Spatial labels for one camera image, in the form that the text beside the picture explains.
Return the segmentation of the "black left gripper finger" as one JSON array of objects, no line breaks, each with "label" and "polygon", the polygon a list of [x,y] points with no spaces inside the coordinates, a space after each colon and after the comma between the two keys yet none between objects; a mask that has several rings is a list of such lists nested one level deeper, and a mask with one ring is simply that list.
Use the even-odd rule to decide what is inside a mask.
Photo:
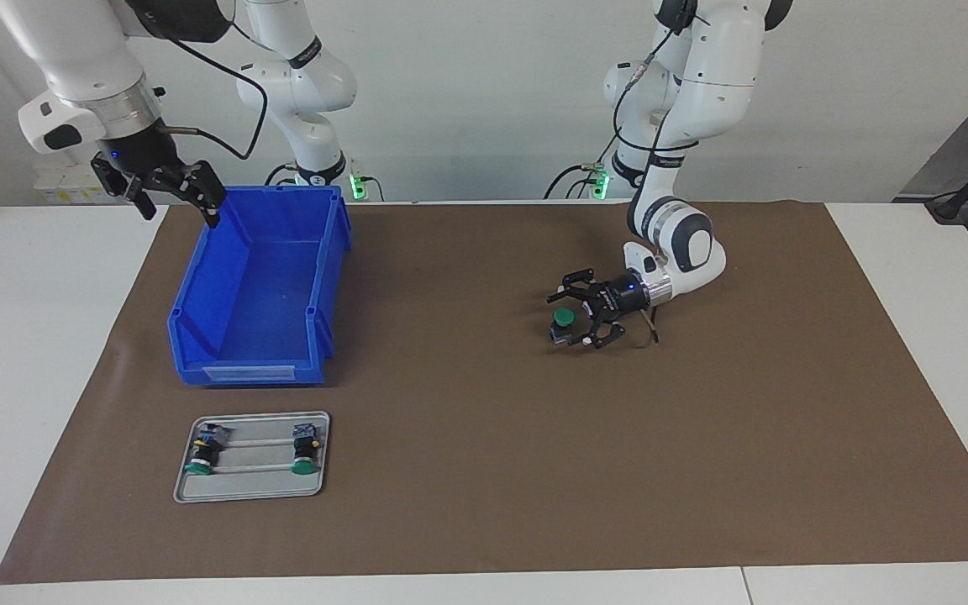
[{"label": "black left gripper finger", "polygon": [[596,279],[594,269],[584,269],[563,276],[560,285],[546,298],[546,302],[552,305],[569,298],[588,305],[607,305],[606,296],[606,283]]},{"label": "black left gripper finger", "polygon": [[579,318],[572,326],[572,333],[572,344],[600,350],[621,339],[626,329],[618,315],[597,315]]}]

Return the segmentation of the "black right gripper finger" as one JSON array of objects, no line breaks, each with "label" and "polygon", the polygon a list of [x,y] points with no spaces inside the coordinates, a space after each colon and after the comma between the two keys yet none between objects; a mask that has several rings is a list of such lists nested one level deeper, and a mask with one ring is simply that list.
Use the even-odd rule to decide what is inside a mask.
[{"label": "black right gripper finger", "polygon": [[203,216],[209,229],[218,226],[220,207],[225,202],[227,192],[207,161],[154,169],[147,175],[147,188],[170,194],[178,202],[191,204]]},{"label": "black right gripper finger", "polygon": [[147,194],[142,176],[120,172],[108,158],[92,158],[91,168],[109,196],[134,206],[145,221],[151,221],[155,217],[156,206]]}]

